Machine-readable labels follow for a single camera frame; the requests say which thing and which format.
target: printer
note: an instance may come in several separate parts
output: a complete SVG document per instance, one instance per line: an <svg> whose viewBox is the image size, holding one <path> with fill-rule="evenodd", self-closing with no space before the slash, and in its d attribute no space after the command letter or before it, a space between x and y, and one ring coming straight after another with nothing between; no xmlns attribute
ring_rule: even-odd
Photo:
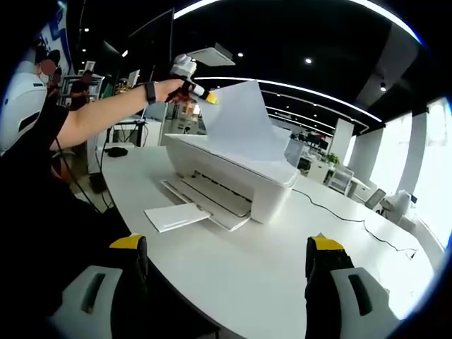
<svg viewBox="0 0 452 339"><path fill-rule="evenodd" d="M254 161L236 154L212 153L208 136L165 134L162 144L177 173L162 183L228 231L250 218L270 222L298 177L297 168L287 160Z"/></svg>

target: black watch strap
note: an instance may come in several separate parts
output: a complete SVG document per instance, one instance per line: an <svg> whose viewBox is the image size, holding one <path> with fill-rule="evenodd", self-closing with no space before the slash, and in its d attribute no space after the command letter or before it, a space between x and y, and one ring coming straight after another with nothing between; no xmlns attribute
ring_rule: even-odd
<svg viewBox="0 0 452 339"><path fill-rule="evenodd" d="M146 98L148 99L148 103L153 104L156 101L154 83L145 83L144 87L146 89Z"/></svg>

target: led light strip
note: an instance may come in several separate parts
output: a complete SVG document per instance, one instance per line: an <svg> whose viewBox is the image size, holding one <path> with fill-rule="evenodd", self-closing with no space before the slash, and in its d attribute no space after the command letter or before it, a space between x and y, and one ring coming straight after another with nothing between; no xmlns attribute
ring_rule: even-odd
<svg viewBox="0 0 452 339"><path fill-rule="evenodd" d="M308 126L308 125L302 124L301 122L293 121L293 120L290 120L290 119L287 119L287 118L284 118L284 117L279 117L278 115L274 115L274 114L270 114L270 113L268 113L268 115L271 116L271 117L275 117L275 118L279 118L279 119L283 119L283 120L290 121L290 122L293 123L293 124L299 124L300 126L307 127L308 129L313 129L313 130L318 131L318 132L320 132L320 133L322 133L322 134L325 134L326 136L331 136L331 137L333 137L333 134L326 133L326 132L324 132L324 131L322 131L322 130L320 130L320 129L316 129L315 127L310 127L310 126Z"/></svg>
<svg viewBox="0 0 452 339"><path fill-rule="evenodd" d="M281 93L271 92L271 91L269 91L269 90L261 90L261 92L263 92L263 93L268 93L268 94L273 94L273 95L278 95L278 96L280 96L280 97L288 97L288 98L293 99L293 100L305 102L305 103L310 104L310 105L316 105L317 107L320 107L320 108L323 108L323 109L327 109L328 111L330 111L330 112L332 112L332 113L334 113L334 114L337 114L337 115L340 115L340 116L342 116L342 117L344 117L344 118L346 118L346 119L349 119L349 120L350 120L351 122L353 122L353 123L357 123L357 124L363 126L364 129L363 129L362 131L360 131L359 134L363 134L365 131L367 131L367 130L369 129L369 126L366 125L366 124L363 124L360 120L353 119L353 118L349 117L348 115L343 114L343 113L341 113L341 112L338 112L338 111L336 111L336 110L334 110L334 109L332 109L332 108L330 108L330 107L323 106L323 105L320 105L320 104L314 104L314 103L311 102L311 101L308 101L308 100L305 100L305 99L300 99L299 97L292 97L292 96L287 95L287 94L281 94Z"/></svg>
<svg viewBox="0 0 452 339"><path fill-rule="evenodd" d="M198 8L213 4L214 2L217 2L219 0L201 0L198 1L190 6L187 6L184 9L181 9L180 11L177 11L176 13L174 13L174 19L179 19L181 16L184 16L185 14L188 14L190 12L195 11Z"/></svg>
<svg viewBox="0 0 452 339"><path fill-rule="evenodd" d="M285 111L283 109L274 108L274 107L270 107L270 106L266 106L266 107L269 108L269 109L274 109L275 111L279 111L279 112L282 112L282 113L287 113L287 114L290 114L290 115L295 115L296 117L300 117L300 118L303 118L303 119L306 119L306 120L310 120L310 121L316 122L317 124L324 125L324 126L330 128L330 129L336 129L335 127L332 127L330 125L324 124L323 122L319 122L317 120L305 117L303 115L298 115L298 114L295 114L295 113L292 113L292 112L289 112L289 111Z"/></svg>
<svg viewBox="0 0 452 339"><path fill-rule="evenodd" d="M199 76L198 78L195 78L195 80L257 81L259 83L267 83L269 85L276 85L276 86L291 88L293 90L301 90L303 92L308 92L308 93L311 93L311 94L319 95L321 97L325 97L326 99L339 102L340 104L343 104L343 105L348 106L350 108L356 109L358 112L361 112L361 113L367 115L368 117L371 117L372 119L377 120L378 122L382 122L380 118L377 118L374 115L364 111L363 109L360 109L359 107L356 107L356 106L353 106L352 104L349 104L348 102L336 99L335 97L331 97L330 95L327 95L327 94L316 92L315 90L310 90L308 88L293 86L293 85L289 85L287 83L277 83L276 81L259 80L259 79L252 79L252 78L235 78L235 77L231 77L231 76Z"/></svg>
<svg viewBox="0 0 452 339"><path fill-rule="evenodd" d="M219 1L219 0L198 1L190 6L187 6L186 8L184 8L180 11L177 11L174 14L174 19L176 20L176 19L180 18L181 16L184 16L190 12L195 11L196 9L213 4L214 2L217 2L217 1ZM373 2L370 2L368 0L349 0L349 1L359 4L361 6L364 6L368 9L370 9L371 11L374 11L375 13L378 13L379 15L385 17L386 19L390 20L392 23L395 23L398 27L402 28L406 33L411 35L417 42L421 43L420 40L417 38L416 34L413 32L413 30L406 23L404 23L401 19L399 19L394 14L392 14L390 11L387 11L383 7L380 7L379 5L374 4Z"/></svg>

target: printer lid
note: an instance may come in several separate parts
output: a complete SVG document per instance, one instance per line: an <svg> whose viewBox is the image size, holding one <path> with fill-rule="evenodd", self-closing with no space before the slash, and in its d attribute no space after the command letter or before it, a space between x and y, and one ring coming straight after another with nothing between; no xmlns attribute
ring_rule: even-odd
<svg viewBox="0 0 452 339"><path fill-rule="evenodd" d="M232 162L240 167L245 167L249 171L257 173L272 182L281 186L291 186L294 184L298 175L298 169L293 167L287 160L283 161L253 161L248 160L241 155L235 154L216 154L209 151L208 136L197 136L193 134L165 134L167 137L192 145L204 150L211 155L220 157Z"/></svg>

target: white table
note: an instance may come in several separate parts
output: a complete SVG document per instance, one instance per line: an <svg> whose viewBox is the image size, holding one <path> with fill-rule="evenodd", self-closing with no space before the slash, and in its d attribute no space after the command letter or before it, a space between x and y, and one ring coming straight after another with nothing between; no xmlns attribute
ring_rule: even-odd
<svg viewBox="0 0 452 339"><path fill-rule="evenodd" d="M210 319L248 339L304 338L307 237L324 234L340 242L355 266L365 267L388 291L389 306L406 316L422 296L432 267L417 240L380 215L301 177L296 189L344 218L366 219L376 241L356 222L343 222L292 192L275 222L250 221L226 232L208 220L159 234L144 210L177 202L160 184L174 174L163 147L135 148L126 157L104 158L104 176L132 232L147 238L148 255L167 280Z"/></svg>

